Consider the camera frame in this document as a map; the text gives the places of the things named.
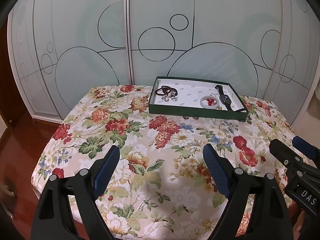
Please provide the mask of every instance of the red flower print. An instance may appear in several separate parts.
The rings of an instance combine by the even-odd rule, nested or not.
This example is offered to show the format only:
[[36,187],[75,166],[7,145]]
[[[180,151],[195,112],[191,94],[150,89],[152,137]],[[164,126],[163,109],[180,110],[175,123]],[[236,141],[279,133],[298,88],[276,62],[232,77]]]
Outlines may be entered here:
[[98,108],[92,112],[91,121],[92,122],[100,122],[100,121],[108,119],[109,116],[110,116],[110,114],[109,114],[108,109]]
[[270,106],[262,103],[261,101],[257,101],[257,105],[258,105],[259,107],[263,108],[264,111],[266,112],[266,114],[271,117]]
[[67,142],[71,141],[71,137],[70,137],[71,135],[72,135],[72,133],[68,134],[68,136],[64,139],[63,144],[66,144]]
[[233,142],[235,143],[236,147],[238,149],[243,149],[244,147],[247,147],[247,141],[242,136],[235,136],[233,138]]
[[287,172],[287,169],[284,169],[284,173],[282,174],[282,178],[283,178],[285,181],[288,181],[287,174],[285,174],[286,172]]
[[163,123],[160,127],[158,127],[157,131],[175,134],[180,131],[180,128],[181,127],[178,126],[175,122],[169,121],[169,122]]
[[151,119],[149,123],[149,128],[156,130],[158,127],[160,127],[163,123],[167,121],[168,119],[164,115],[158,115],[155,117],[155,119]]
[[261,163],[264,163],[266,161],[266,158],[264,156],[260,157]]
[[123,86],[120,88],[120,91],[122,92],[131,92],[133,90],[134,86],[132,85],[127,85],[127,86]]
[[116,119],[109,120],[106,124],[106,131],[115,131],[119,135],[124,135],[125,131],[130,127],[127,119],[122,118],[120,121]]
[[243,214],[240,226],[239,226],[238,231],[236,233],[236,237],[242,236],[245,234],[245,232],[247,231],[247,227],[249,225],[250,217],[251,217],[251,213],[249,213],[249,212],[246,212]]
[[61,139],[64,140],[63,144],[66,144],[67,142],[71,141],[72,133],[68,134],[68,130],[70,129],[70,124],[60,124],[58,129],[53,134],[52,138],[56,141]]
[[100,89],[96,89],[94,91],[94,97],[96,99],[99,99],[99,98],[104,98],[106,97],[107,95],[109,95],[109,91],[106,89],[106,88],[100,88]]
[[258,164],[258,159],[254,155],[255,153],[252,149],[244,147],[239,152],[239,159],[243,164],[254,167]]
[[[199,175],[202,175],[202,176],[204,177],[205,182],[206,182],[207,184],[212,183],[212,177],[211,177],[210,171],[209,171],[209,169],[207,168],[207,166],[205,166],[203,163],[197,165],[196,172],[197,172]],[[213,183],[212,185],[213,185],[213,188],[214,188],[214,192],[217,192],[218,189],[217,189],[217,191],[215,191],[215,189],[216,189],[215,183]]]
[[261,101],[257,101],[257,105],[261,108],[263,107],[263,103]]
[[248,109],[248,110],[251,110],[252,109],[252,106],[250,104],[247,103],[247,101],[243,100],[243,103],[245,105],[245,107]]
[[155,137],[156,149],[163,148],[167,142],[170,140],[171,134],[168,132],[160,132]]
[[148,105],[149,105],[148,98],[149,96],[134,98],[131,102],[130,108],[133,111],[139,110],[139,113],[142,113],[144,110],[148,108]]
[[63,169],[55,168],[52,171],[52,174],[57,175],[60,179],[64,178],[64,170]]

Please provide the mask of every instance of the green box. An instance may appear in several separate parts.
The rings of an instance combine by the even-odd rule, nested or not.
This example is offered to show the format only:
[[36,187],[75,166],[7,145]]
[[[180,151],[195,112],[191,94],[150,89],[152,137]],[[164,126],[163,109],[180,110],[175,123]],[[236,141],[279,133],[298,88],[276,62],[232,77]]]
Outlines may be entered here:
[[[221,110],[206,109],[200,106],[200,98],[210,95],[210,93],[214,94],[215,97],[219,99],[219,93],[214,88],[217,84],[222,85],[224,93],[229,95],[231,98],[231,107],[235,109],[234,111],[228,111],[220,100],[219,104],[220,107],[222,107]],[[168,85],[176,88],[178,91],[178,101],[174,102],[170,100],[169,102],[165,102],[161,100],[161,96],[156,95],[155,90],[160,88],[162,85]],[[246,120],[249,111],[229,83],[204,79],[158,76],[149,98],[149,113]]]

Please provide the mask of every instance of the floral fabric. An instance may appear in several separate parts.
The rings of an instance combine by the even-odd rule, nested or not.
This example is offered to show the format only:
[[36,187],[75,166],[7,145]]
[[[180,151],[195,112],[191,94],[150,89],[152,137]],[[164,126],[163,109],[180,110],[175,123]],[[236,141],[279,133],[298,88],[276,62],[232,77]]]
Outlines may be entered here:
[[[283,192],[285,168],[268,146],[278,138],[293,149],[294,133],[272,102],[241,97],[250,112],[244,122],[164,116],[148,113],[151,90],[92,88],[45,147],[32,174],[33,187],[42,192],[51,174],[74,176],[118,145],[120,161],[96,204],[115,237],[142,240],[208,238],[227,201],[204,163],[207,143],[249,174],[273,173]],[[284,197],[289,205],[291,199]],[[253,199],[250,195],[238,235],[246,230]],[[70,204],[81,222],[74,197]]]

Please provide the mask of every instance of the sliding wardrobe door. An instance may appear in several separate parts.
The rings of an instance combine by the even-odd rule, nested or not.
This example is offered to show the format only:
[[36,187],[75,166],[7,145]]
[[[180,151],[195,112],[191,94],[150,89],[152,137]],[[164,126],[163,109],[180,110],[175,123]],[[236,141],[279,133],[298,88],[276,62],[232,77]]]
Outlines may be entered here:
[[135,83],[157,75],[229,82],[262,98],[280,42],[281,0],[130,0]]
[[34,0],[36,55],[62,119],[93,86],[129,84],[123,0]]
[[46,89],[36,54],[33,8],[34,0],[18,0],[8,17],[8,50],[12,72],[32,115],[60,119]]

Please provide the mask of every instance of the jewelry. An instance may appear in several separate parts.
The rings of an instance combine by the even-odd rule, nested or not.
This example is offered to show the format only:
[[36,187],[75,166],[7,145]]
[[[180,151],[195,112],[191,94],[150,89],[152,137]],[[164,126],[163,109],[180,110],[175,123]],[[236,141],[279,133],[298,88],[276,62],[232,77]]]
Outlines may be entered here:
[[155,91],[155,94],[158,96],[169,96],[171,98],[176,97],[178,95],[178,91],[175,88],[169,86],[161,86],[161,88]]
[[212,95],[204,96],[200,99],[200,105],[206,109],[217,109],[219,106],[219,100]]
[[162,97],[161,99],[162,99],[162,100],[164,100],[164,101],[166,101],[166,102],[168,102],[168,101],[169,101],[169,97],[168,97],[168,96],[166,96],[166,97]]

